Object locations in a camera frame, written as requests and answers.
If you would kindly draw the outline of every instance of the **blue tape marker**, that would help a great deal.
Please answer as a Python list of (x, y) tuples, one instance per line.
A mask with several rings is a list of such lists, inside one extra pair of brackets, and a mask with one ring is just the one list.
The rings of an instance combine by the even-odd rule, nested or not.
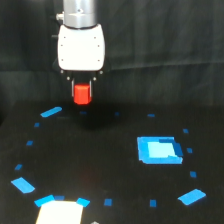
[(46, 112), (44, 112), (44, 113), (42, 113), (42, 114), (40, 114), (42, 117), (49, 117), (49, 116), (51, 116), (51, 115), (53, 115), (53, 114), (56, 114), (56, 113), (58, 113), (59, 111), (61, 111), (62, 110), (62, 108), (61, 107), (55, 107), (55, 108), (53, 108), (53, 109), (51, 109), (51, 110), (48, 110), (48, 111), (46, 111)]
[(35, 127), (35, 128), (39, 128), (39, 127), (40, 127), (40, 123), (35, 123), (35, 124), (34, 124), (34, 127)]
[(197, 173), (195, 171), (191, 171), (190, 172), (190, 176), (193, 177), (193, 178), (196, 178), (197, 177)]
[(86, 115), (87, 112), (86, 112), (86, 111), (80, 111), (80, 114), (81, 114), (81, 115)]
[(112, 206), (112, 199), (105, 199), (104, 205), (105, 206)]
[(83, 199), (83, 198), (79, 198), (79, 199), (76, 201), (76, 203), (79, 204), (79, 205), (82, 205), (83, 207), (86, 207), (86, 206), (90, 203), (90, 201), (85, 200), (85, 199)]
[(179, 143), (173, 143), (173, 148), (174, 148), (174, 151), (175, 151), (175, 155), (183, 156), (183, 152), (182, 152), (182, 149), (181, 149), (181, 146), (180, 146)]
[(159, 139), (160, 143), (176, 143), (174, 139)]
[(148, 114), (148, 117), (155, 117), (155, 114)]
[(20, 191), (22, 191), (24, 194), (30, 193), (34, 191), (34, 187), (29, 184), (26, 180), (24, 180), (22, 177), (19, 179), (11, 181), (11, 183), (16, 186)]
[(188, 134), (188, 133), (189, 133), (188, 129), (183, 129), (183, 132), (184, 132), (185, 134)]
[(31, 146), (31, 145), (33, 145), (33, 141), (28, 141), (28, 142), (26, 143), (26, 145), (27, 145), (27, 146)]
[(56, 201), (63, 201), (65, 199), (65, 196), (54, 196), (54, 199)]
[(47, 197), (38, 199), (38, 200), (34, 201), (34, 203), (36, 204), (37, 207), (41, 207), (43, 204), (46, 204), (50, 201), (54, 201), (54, 196), (53, 195), (49, 195)]
[(178, 200), (182, 201), (185, 205), (190, 205), (201, 198), (204, 198), (206, 194), (198, 189), (195, 189), (181, 197)]
[(148, 142), (160, 142), (161, 140), (172, 140), (174, 137), (139, 137), (138, 153), (139, 160), (146, 164), (182, 164), (181, 157), (168, 156), (167, 158), (150, 158)]
[(15, 170), (20, 170), (22, 168), (23, 165), (21, 164), (18, 164), (16, 167), (15, 167)]
[(150, 200), (150, 207), (156, 207), (156, 200)]
[(188, 153), (193, 153), (192, 148), (187, 148), (187, 152), (188, 152)]

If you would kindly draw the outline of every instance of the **dark backdrop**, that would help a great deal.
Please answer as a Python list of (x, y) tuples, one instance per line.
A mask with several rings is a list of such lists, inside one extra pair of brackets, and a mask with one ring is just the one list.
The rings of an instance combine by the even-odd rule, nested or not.
[[(63, 0), (1, 0), (0, 118), (19, 100), (71, 100), (52, 70)], [(95, 100), (222, 105), (223, 0), (98, 0), (111, 71)]]

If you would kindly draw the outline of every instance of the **black background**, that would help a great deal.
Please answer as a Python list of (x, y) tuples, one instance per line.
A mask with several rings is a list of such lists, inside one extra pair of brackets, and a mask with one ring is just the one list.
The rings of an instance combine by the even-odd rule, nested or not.
[[(55, 106), (63, 110), (41, 118), (40, 113)], [(17, 104), (0, 129), (0, 220), (35, 223), (39, 208), (34, 201), (53, 194), (91, 201), (82, 224), (221, 224), (223, 112), (218, 107)], [(147, 117), (149, 113), (156, 117)], [(183, 164), (143, 164), (137, 149), (141, 136), (174, 136), (182, 147)], [(28, 140), (33, 146), (26, 146)], [(193, 154), (187, 153), (188, 147)], [(20, 171), (14, 170), (17, 164), (23, 165)], [(190, 171), (197, 172), (196, 179)], [(31, 183), (34, 192), (22, 194), (10, 183), (19, 177)], [(177, 200), (193, 189), (205, 192), (206, 198), (190, 206)], [(104, 207), (105, 198), (113, 199), (112, 207)], [(157, 200), (157, 208), (149, 207), (150, 199)]]
[[(62, 0), (1, 0), (0, 117), (19, 100), (70, 101), (52, 70)], [(108, 72), (94, 100), (108, 103), (223, 105), (222, 0), (98, 0)]]

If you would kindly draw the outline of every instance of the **blue outlined square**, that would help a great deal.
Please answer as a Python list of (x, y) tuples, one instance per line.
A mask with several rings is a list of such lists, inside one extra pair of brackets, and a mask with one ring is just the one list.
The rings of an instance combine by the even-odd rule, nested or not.
[(174, 137), (138, 137), (139, 160), (146, 164), (182, 164), (181, 146)]

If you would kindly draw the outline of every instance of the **black table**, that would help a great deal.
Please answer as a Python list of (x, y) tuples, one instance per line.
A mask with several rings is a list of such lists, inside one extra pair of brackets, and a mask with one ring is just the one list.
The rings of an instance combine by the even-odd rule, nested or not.
[[(55, 106), (63, 110), (40, 116)], [(18, 103), (0, 129), (0, 223), (35, 223), (34, 201), (51, 194), (90, 200), (82, 224), (224, 223), (223, 135), (224, 108), (218, 107)], [(141, 136), (174, 136), (183, 164), (143, 164)], [(23, 165), (19, 171), (17, 164)], [(19, 177), (35, 190), (20, 192), (11, 184)], [(177, 200), (193, 189), (207, 196), (190, 206)], [(104, 206), (106, 198), (113, 199), (111, 207)], [(150, 199), (157, 200), (156, 208)]]

